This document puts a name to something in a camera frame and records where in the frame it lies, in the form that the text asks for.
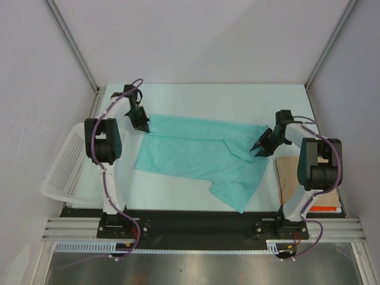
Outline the teal green t shirt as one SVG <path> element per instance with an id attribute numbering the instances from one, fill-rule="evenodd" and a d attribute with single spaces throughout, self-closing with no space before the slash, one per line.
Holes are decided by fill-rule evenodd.
<path id="1" fill-rule="evenodd" d="M 244 212 L 268 165 L 251 151 L 265 125 L 153 114 L 149 127 L 137 170 L 209 181 L 215 197 Z"/>

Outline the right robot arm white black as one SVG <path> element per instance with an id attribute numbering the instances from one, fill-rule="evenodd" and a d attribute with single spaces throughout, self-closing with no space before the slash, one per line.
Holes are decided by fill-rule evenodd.
<path id="1" fill-rule="evenodd" d="M 317 199 L 332 192 L 343 180 L 341 141 L 313 132 L 290 110 L 275 114 L 275 127 L 267 128 L 252 147 L 257 157 L 269 157 L 283 145 L 300 149 L 297 165 L 299 187 L 272 217 L 255 222 L 256 240 L 308 239 L 306 216 Z"/>

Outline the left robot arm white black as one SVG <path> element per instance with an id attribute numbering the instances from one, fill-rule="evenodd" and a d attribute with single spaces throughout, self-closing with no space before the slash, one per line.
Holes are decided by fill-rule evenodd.
<path id="1" fill-rule="evenodd" d="M 143 93 L 139 78 L 111 95 L 108 107 L 96 118 L 84 121 L 85 152 L 98 170 L 103 192 L 103 212 L 99 222 L 99 239 L 140 237 L 137 221 L 127 215 L 126 202 L 117 186 L 117 161 L 122 156 L 125 139 L 118 121 L 127 117 L 136 131 L 149 133 L 149 118 L 141 106 Z"/>

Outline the folded beige t shirt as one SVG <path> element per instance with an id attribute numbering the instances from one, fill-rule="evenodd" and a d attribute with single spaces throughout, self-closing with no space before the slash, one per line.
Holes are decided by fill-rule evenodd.
<path id="1" fill-rule="evenodd" d="M 298 156 L 284 156 L 275 159 L 275 169 L 280 191 L 295 192 L 300 186 L 297 179 Z"/>

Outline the white plastic laundry basket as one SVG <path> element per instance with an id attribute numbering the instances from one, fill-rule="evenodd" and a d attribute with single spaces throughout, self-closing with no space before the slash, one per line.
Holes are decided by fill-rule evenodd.
<path id="1" fill-rule="evenodd" d="M 42 183 L 41 193 L 79 207 L 102 208 L 100 167 L 86 155 L 84 124 L 74 125 Z"/>

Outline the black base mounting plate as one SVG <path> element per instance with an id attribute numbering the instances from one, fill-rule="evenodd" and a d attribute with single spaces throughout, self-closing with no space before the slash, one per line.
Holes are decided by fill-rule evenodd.
<path id="1" fill-rule="evenodd" d="M 95 237 L 115 241 L 116 251 L 256 251 L 268 240 L 309 240 L 312 227 L 275 212 L 129 210 L 133 221 L 100 209 L 65 207 L 62 218 L 94 218 Z"/>

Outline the left aluminium corner post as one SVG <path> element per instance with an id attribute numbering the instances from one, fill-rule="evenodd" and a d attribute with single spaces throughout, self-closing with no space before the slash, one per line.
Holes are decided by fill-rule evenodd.
<path id="1" fill-rule="evenodd" d="M 105 87 L 101 87 L 96 83 L 93 73 L 90 71 L 90 67 L 87 64 L 83 53 L 80 51 L 80 48 L 75 40 L 69 25 L 65 21 L 63 14 L 61 13 L 56 1 L 54 0 L 43 0 L 47 10 L 49 11 L 53 21 L 55 22 L 59 32 L 61 33 L 65 43 L 67 44 L 69 50 L 72 53 L 79 69 L 83 73 L 86 81 L 91 87 L 94 93 L 94 99 L 92 100 L 91 109 L 89 117 L 94 117 L 99 111 L 100 101 L 104 96 Z"/>

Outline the aluminium corner post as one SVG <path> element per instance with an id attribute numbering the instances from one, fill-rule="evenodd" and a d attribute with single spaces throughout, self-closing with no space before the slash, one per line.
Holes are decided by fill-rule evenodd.
<path id="1" fill-rule="evenodd" d="M 80 48 L 75 40 L 69 25 L 65 21 L 63 14 L 61 13 L 56 1 L 54 0 L 43 0 L 47 10 L 49 11 L 53 21 L 55 22 L 59 32 L 61 33 L 65 43 L 67 44 L 69 50 L 72 53 L 79 69 L 83 73 L 86 81 L 91 87 L 94 93 L 94 99 L 92 100 L 91 109 L 89 117 L 94 117 L 99 111 L 100 101 L 104 96 L 105 87 L 101 87 L 96 83 L 93 73 L 90 71 L 90 67 L 87 64 L 83 53 L 80 51 Z"/>
<path id="2" fill-rule="evenodd" d="M 305 90 L 308 91 L 312 84 L 314 83 L 315 79 L 321 72 L 323 66 L 325 65 L 330 53 L 333 51 L 334 46 L 336 45 L 338 39 L 340 38 L 342 32 L 344 31 L 346 25 L 348 24 L 354 10 L 356 9 L 359 0 L 349 0 L 346 4 L 346 6 L 343 9 L 343 12 L 341 13 L 337 24 L 333 28 L 320 56 L 318 57 L 315 65 L 312 68 L 312 71 L 310 72 L 306 83 L 304 84 Z"/>

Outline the right aluminium corner post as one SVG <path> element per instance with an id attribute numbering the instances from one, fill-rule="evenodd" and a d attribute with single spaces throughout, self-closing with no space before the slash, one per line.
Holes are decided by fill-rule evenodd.
<path id="1" fill-rule="evenodd" d="M 315 65 L 312 68 L 312 71 L 310 72 L 306 83 L 304 84 L 305 90 L 308 91 L 312 84 L 314 83 L 315 79 L 321 72 L 323 66 L 325 65 L 330 53 L 333 51 L 334 46 L 336 45 L 338 39 L 340 38 L 342 32 L 344 31 L 346 25 L 348 24 L 354 10 L 356 9 L 359 0 L 349 0 L 346 4 L 346 6 L 343 9 L 343 12 L 341 13 L 337 24 L 333 28 L 320 56 L 318 57 Z"/>

